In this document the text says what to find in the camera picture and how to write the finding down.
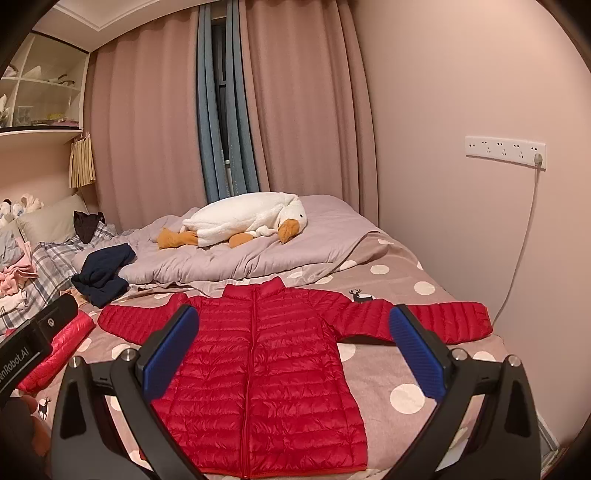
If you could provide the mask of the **person's left hand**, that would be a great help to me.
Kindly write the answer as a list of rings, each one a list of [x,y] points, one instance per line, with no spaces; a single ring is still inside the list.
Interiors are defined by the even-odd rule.
[[[45,475],[50,433],[31,397],[11,397],[1,409],[1,478],[40,479]]]

